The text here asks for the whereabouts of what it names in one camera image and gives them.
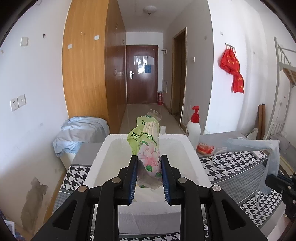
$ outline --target folded cloth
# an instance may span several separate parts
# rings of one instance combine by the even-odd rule
[[[52,145],[57,157],[65,152],[77,153],[83,143],[104,142],[109,126],[104,119],[73,117],[66,120]]]

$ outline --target red bag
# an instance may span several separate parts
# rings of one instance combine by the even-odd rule
[[[240,65],[232,49],[226,49],[220,61],[220,67],[233,75],[233,92],[244,93],[244,79],[240,74]]]
[[[244,79],[242,78],[242,75],[235,75],[233,80],[233,92],[240,92],[244,93]]]

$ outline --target door handle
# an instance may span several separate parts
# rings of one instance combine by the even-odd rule
[[[131,79],[133,78],[133,74],[135,74],[135,73],[133,73],[132,71],[130,71],[130,77],[131,77]]]

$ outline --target green plastic bag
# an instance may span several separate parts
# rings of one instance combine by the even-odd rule
[[[144,132],[145,123],[149,124],[151,121],[155,122],[153,133]],[[127,141],[132,154],[139,159],[137,184],[140,187],[157,189],[162,185],[158,134],[158,121],[153,116],[146,115],[137,118],[137,127],[128,135]]]

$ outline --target stain on wall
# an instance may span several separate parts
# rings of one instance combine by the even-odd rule
[[[36,177],[31,182],[32,188],[27,193],[27,201],[22,208],[20,219],[25,231],[33,234],[47,186],[41,185]]]

